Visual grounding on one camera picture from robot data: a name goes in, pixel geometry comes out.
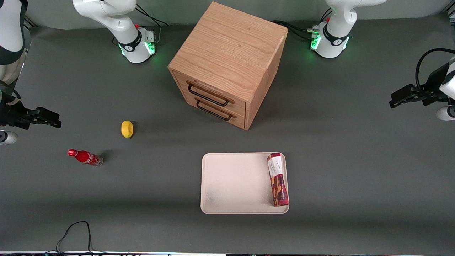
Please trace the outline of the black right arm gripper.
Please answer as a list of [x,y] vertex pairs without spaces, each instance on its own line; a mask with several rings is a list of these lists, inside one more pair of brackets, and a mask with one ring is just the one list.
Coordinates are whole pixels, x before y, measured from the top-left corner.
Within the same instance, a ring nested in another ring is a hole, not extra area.
[[0,107],[0,125],[29,129],[31,124],[46,124],[54,128],[61,128],[59,114],[52,112],[43,107],[37,107],[35,110],[26,109],[21,101],[11,106],[5,101],[1,102]]

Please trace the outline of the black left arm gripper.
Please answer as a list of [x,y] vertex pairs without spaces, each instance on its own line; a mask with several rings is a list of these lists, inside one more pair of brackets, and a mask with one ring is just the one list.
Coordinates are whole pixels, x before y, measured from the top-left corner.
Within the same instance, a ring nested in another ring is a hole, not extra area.
[[394,109],[401,104],[409,102],[422,102],[424,106],[428,106],[434,102],[450,104],[449,97],[439,89],[445,81],[448,69],[449,63],[445,63],[429,75],[428,83],[421,86],[408,84],[390,94],[390,108]]

